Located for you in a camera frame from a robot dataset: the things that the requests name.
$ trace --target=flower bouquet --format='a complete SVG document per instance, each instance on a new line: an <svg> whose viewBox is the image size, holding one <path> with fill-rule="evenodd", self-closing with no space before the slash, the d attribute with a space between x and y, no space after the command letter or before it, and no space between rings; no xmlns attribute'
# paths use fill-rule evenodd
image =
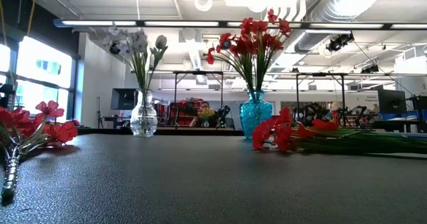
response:
<svg viewBox="0 0 427 224"><path fill-rule="evenodd" d="M74 122L48 123L49 117L62 117L64 109L58 109L54 101L40 102L35 107L41 113L30 118L28 111L18 107L11 113L0 107L0 148L6 158L6 176L1 192L2 200L12 199L17 185L19 161L37 148L61 147L77 136Z"/></svg>
<svg viewBox="0 0 427 224"><path fill-rule="evenodd" d="M335 121L312 121L313 127L293 123L289 108L280 111L280 118L268 119L258 125L252 133L254 149L277 146L280 151L313 151L359 155L365 153L419 153L427 154L427 141L369 131L357 131L339 127ZM268 141L271 131L273 140Z"/></svg>
<svg viewBox="0 0 427 224"><path fill-rule="evenodd" d="M277 35L268 31L269 25L278 27ZM250 99L240 106L240 119L245 136L250 139L254 128L272 116L272 104L262 101L262 83L273 56L283 50L285 37L289 37L291 29L289 22L274 15L273 9L268 11L268 21L247 18L240 29L239 37L231 33L221 35L220 44L209 49L206 61L209 64L215 60L225 61L246 81Z"/></svg>
<svg viewBox="0 0 427 224"><path fill-rule="evenodd" d="M215 115L214 108L207 108L199 111L197 116L200 118L204 127L209 127L209 119Z"/></svg>
<svg viewBox="0 0 427 224"><path fill-rule="evenodd" d="M167 50L167 39L160 35L155 47L148 48L147 35L140 29L134 33L110 29L112 36L107 37L105 45L113 54L120 54L135 72L139 85L138 102L131 114L131 130L135 137L152 137L157 129L157 113L151 100L149 89L154 71Z"/></svg>

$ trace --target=clear glass vase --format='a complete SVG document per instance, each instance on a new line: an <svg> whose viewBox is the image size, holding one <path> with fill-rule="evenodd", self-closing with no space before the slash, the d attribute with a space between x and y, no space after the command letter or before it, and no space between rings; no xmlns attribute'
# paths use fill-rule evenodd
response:
<svg viewBox="0 0 427 224"><path fill-rule="evenodd" d="M134 137L152 137L157 130L157 113L151 104L152 100L152 90L138 89L138 102L131 115Z"/></svg>
<svg viewBox="0 0 427 224"><path fill-rule="evenodd" d="M246 139L252 139L252 132L262 121L273 115L273 105L262 100L263 91L248 91L249 100L240 104L240 121Z"/></svg>

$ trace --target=tripod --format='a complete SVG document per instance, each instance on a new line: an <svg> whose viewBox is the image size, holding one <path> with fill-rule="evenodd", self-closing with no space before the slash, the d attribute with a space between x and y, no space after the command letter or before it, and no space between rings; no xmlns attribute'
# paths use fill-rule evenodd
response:
<svg viewBox="0 0 427 224"><path fill-rule="evenodd" d="M102 116L101 116L101 97L97 97L96 101L98 102L97 116L98 116L98 129L99 129L99 125L101 125L101 127L104 128L104 125L102 124Z"/></svg>

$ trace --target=ceiling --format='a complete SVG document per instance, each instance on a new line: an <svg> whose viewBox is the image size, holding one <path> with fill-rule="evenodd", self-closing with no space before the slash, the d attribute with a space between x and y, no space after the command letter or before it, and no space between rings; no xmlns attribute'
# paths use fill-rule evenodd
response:
<svg viewBox="0 0 427 224"><path fill-rule="evenodd" d="M248 7L236 6L239 4L238 1L234 6L227 5L227 0L212 0L212 8L209 11L198 10L195 7L195 0L37 0L37 3L61 19L241 21L246 17L264 19L266 15L266 11L256 13ZM315 0L288 0L283 4L280 13L288 21L300 21L305 10L315 4ZM427 22L427 0L377 0L354 21ZM200 29L200 31L202 36L203 34L219 36L221 33L238 30ZM189 47L179 42L179 29L147 28L145 32L151 42L154 42L160 34L168 38L169 49L163 63L159 66L160 69L183 69L184 60L189 59ZM96 29L96 34L91 32L91 38L100 43L106 33L106 29ZM354 31L354 38L355 43L349 44L333 55L325 51L327 38L301 60L303 63L297 62L295 66L299 67L300 71L306 72L348 73L354 70L355 66L358 67L361 63L367 63L369 58L376 57L379 60L379 66L385 72L391 72L394 69L395 56L401 55L402 51L415 45L427 44L427 35L422 31ZM205 43L199 47L201 54L207 51L208 45L215 44L215 41L212 42L215 38L202 39ZM202 66L208 67L206 63L202 63ZM215 68L221 67L220 65L209 66L209 69Z"/></svg>

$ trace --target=turquoise vase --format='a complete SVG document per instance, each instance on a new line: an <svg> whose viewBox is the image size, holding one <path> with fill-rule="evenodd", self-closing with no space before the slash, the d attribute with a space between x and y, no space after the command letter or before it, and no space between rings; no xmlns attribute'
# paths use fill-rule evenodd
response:
<svg viewBox="0 0 427 224"><path fill-rule="evenodd" d="M262 121L272 117L273 105L262 100L263 91L248 91L249 100L240 104L240 121L246 139L252 139L252 131Z"/></svg>

